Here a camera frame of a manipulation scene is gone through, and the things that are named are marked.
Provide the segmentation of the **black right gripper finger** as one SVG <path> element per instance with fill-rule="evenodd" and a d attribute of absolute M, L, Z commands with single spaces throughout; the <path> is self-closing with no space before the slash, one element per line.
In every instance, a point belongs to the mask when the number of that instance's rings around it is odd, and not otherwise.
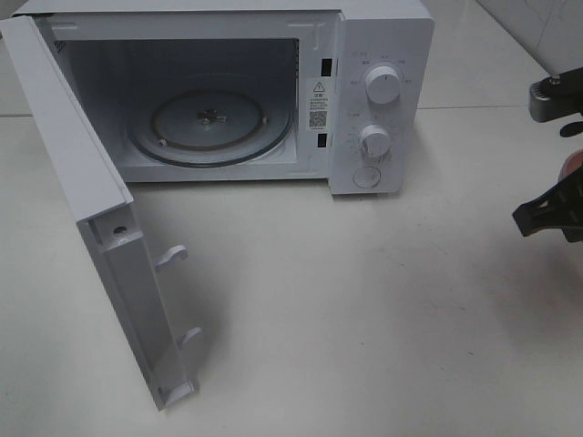
<path fill-rule="evenodd" d="M 582 167 L 547 192 L 520 205 L 512 214 L 523 237 L 560 229 L 567 242 L 582 241 Z"/>

